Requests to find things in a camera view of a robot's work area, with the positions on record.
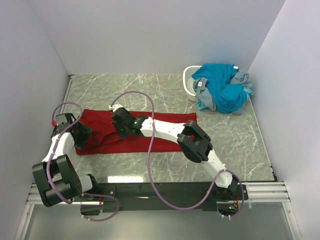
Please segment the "red t shirt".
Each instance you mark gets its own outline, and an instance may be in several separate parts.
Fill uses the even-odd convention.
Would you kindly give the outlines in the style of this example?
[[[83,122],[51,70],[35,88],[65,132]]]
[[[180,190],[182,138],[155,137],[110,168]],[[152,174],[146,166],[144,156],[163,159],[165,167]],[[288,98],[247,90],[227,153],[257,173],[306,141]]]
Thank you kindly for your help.
[[[193,113],[159,113],[155,112],[155,119],[171,122],[186,123],[188,120],[197,123],[197,115]],[[79,156],[95,154],[120,154],[120,153],[147,153],[151,137],[132,136],[120,138],[115,126],[112,124],[112,113],[107,110],[85,109],[80,122],[93,130],[93,134],[86,141],[85,147],[75,148]],[[169,140],[155,138],[152,152],[181,152],[177,143]]]

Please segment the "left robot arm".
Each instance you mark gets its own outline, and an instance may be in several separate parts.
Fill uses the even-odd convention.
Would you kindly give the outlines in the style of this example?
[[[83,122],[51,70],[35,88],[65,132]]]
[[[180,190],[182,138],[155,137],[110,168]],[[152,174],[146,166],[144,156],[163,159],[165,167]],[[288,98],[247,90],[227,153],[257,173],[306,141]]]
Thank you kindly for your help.
[[[42,203],[51,207],[63,201],[48,179],[56,175],[60,175],[61,179],[53,184],[69,203],[80,195],[88,201],[96,200],[100,195],[100,188],[94,185],[94,177],[91,174],[79,177],[68,156],[72,148],[80,150],[86,146],[93,130],[77,121],[72,113],[57,115],[53,126],[48,154],[41,163],[32,166],[32,174]]]

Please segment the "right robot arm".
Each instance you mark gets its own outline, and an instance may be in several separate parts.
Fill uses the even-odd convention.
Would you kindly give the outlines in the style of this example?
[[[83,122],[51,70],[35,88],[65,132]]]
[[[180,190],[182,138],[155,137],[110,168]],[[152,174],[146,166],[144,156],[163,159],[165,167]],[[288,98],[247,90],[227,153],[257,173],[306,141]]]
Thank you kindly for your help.
[[[201,164],[207,172],[216,177],[213,189],[217,199],[221,201],[234,200],[239,188],[237,178],[227,171],[225,165],[215,153],[211,138],[193,120],[186,123],[172,123],[139,115],[133,116],[122,105],[110,106],[112,124],[116,132],[123,139],[130,135],[153,137],[178,144],[185,157],[197,164]]]

